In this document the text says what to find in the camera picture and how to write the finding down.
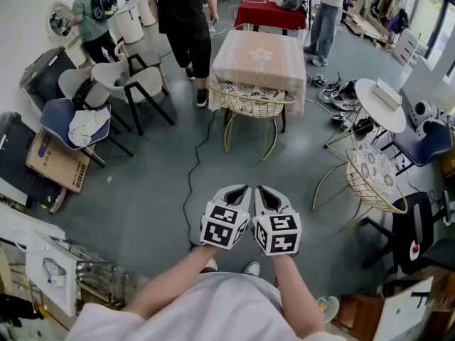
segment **black office chair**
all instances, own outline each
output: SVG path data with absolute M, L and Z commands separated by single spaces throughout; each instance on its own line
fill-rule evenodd
M 388 238 L 387 244 L 379 252 L 371 254 L 363 262 L 363 267 L 370 268 L 384 255 L 393 251 L 394 265 L 387 274 L 396 273 L 399 265 L 405 274 L 413 274 L 430 265 L 455 271 L 455 256 L 453 256 L 455 239 L 441 239 L 432 247 L 433 224 L 448 215 L 448 203 L 444 203 L 444 207 L 433 216 L 426 192 L 406 196 L 406 201 L 409 211 L 404 215 L 393 214 L 392 231 L 385 229 L 369 217 L 363 220 L 363 224 L 371 224 Z M 399 209 L 405 208 L 403 199 L 393 205 Z

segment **blue chair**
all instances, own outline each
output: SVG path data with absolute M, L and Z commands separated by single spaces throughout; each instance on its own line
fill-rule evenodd
M 452 147 L 451 129 L 437 121 L 429 122 L 427 135 L 421 138 L 412 128 L 406 126 L 405 131 L 400 134 L 394 134 L 393 141 L 381 148 L 381 151 L 395 145 L 400 154 L 404 154 L 411 164 L 400 170 L 397 175 L 407 171 L 412 166 L 426 166 L 436 157 L 446 153 Z
M 109 112 L 111 112 L 111 105 L 108 104 L 105 107 L 107 107 Z M 100 107 L 96 110 L 99 111 L 101 109 L 104 109 L 105 107 Z M 60 139 L 63 145 L 65 145 L 67 148 L 69 148 L 72 151 L 82 151 L 96 164 L 105 168 L 105 162 L 99 156 L 97 156 L 93 152 L 89 153 L 87 148 L 76 146 L 68 137 L 70 123 L 73 120 L 75 113 L 76 111 L 71 99 L 52 99 L 51 101 L 48 101 L 44 106 L 44 110 L 41 115 L 41 125 L 49 133 Z M 117 140 L 115 140 L 109 135 L 110 122 L 111 122 L 110 119 L 107 120 L 106 123 L 101 127 L 101 129 L 92 135 L 92 140 L 88 144 L 88 146 L 91 146 L 92 144 L 95 144 L 98 141 L 108 139 L 113 144 L 122 149 L 126 154 L 128 154 L 129 156 L 133 156 L 133 153 L 131 151 L 126 149 Z

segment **person wearing white shirt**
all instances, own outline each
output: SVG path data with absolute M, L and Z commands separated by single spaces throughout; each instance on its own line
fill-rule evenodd
M 328 65 L 342 10 L 343 0 L 321 0 L 311 28 L 311 44 L 305 48 L 305 52 L 317 55 L 311 61 L 317 67 Z
M 278 290 L 259 278 L 258 263 L 244 274 L 216 272 L 218 251 L 198 247 L 147 283 L 123 311 L 86 304 L 66 340 L 345 341 L 326 333 L 323 313 L 290 256 L 272 256 Z

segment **black backpack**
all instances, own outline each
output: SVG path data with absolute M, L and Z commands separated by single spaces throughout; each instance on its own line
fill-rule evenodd
M 92 0 L 92 16 L 95 20 L 109 19 L 118 9 L 117 0 Z

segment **grey floor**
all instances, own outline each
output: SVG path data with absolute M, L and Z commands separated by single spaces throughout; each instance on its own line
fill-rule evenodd
M 233 23 L 228 7 L 234 4 L 238 2 L 220 3 L 221 21 Z M 216 28 L 219 32 L 229 26 L 219 24 Z M 147 29 L 149 40 L 143 42 L 157 44 L 161 55 L 165 55 L 170 48 L 166 38 L 155 29 L 154 26 Z M 226 34 L 214 37 L 212 59 Z M 171 95 L 164 98 L 160 94 L 157 100 L 175 119 L 176 125 L 169 126 L 149 105 L 143 106 L 140 116 L 145 134 L 142 137 L 135 132 L 117 136 L 133 150 L 133 158 L 111 143 L 100 144 L 97 152 L 106 160 L 107 167 L 101 169 L 91 163 L 82 192 L 69 195 L 58 214 L 48 216 L 40 210 L 35 213 L 36 217 L 64 229 L 69 239 L 130 271 L 150 277 L 168 269 L 188 253 L 188 228 L 182 211 L 188 194 L 187 175 L 196 163 L 194 148 L 205 138 L 213 115 L 208 109 L 196 107 L 193 83 L 186 79 L 185 70 L 177 65 L 172 53 L 163 58 L 163 66 Z M 337 78 L 337 71 L 345 80 L 362 77 L 375 80 L 381 76 L 395 89 L 399 89 L 409 75 L 385 50 L 342 31 L 336 37 L 329 67 L 307 65 L 307 71 L 310 75 L 322 73 L 330 82 Z M 317 100 L 318 92 L 315 87 L 308 87 L 307 98 Z M 122 102 L 115 106 L 132 124 L 128 107 Z M 240 183 L 252 187 L 267 185 L 286 194 L 300 213 L 303 233 L 295 261 L 315 297 L 370 290 L 383 283 L 392 263 L 391 255 L 371 269 L 362 269 L 361 264 L 370 252 L 382 246 L 384 239 L 370 227 L 353 225 L 341 231 L 355 214 L 358 197 L 345 191 L 319 211 L 311 211 L 320 179 L 342 163 L 337 155 L 323 147 L 334 130 L 327 112 L 307 102 L 302 117 L 289 115 L 287 132 L 279 134 L 274 151 L 264 163 L 260 161 L 262 122 L 240 118 L 233 131 L 229 154 L 224 153 L 224 130 L 223 113 L 217 112 L 210 140 L 199 151 L 201 165 L 192 175 L 193 194 L 187 211 L 194 242 L 198 241 L 200 216 L 205 205 L 219 188 Z M 383 136 L 378 146 L 387 140 Z M 337 146 L 345 150 L 353 144 L 346 139 Z M 432 189 L 441 197 L 443 181 L 437 165 L 412 168 L 408 173 L 415 187 Z M 321 200 L 345 185 L 343 169 L 335 170 L 321 189 Z M 405 195 L 414 192 L 405 174 L 399 177 L 398 185 Z M 399 197 L 396 191 L 393 200 Z M 391 216 L 377 211 L 370 216 L 390 226 Z M 242 271 L 251 261 L 258 261 L 262 277 L 273 281 L 272 263 L 262 255 L 250 232 L 233 250 L 217 258 L 223 271 Z

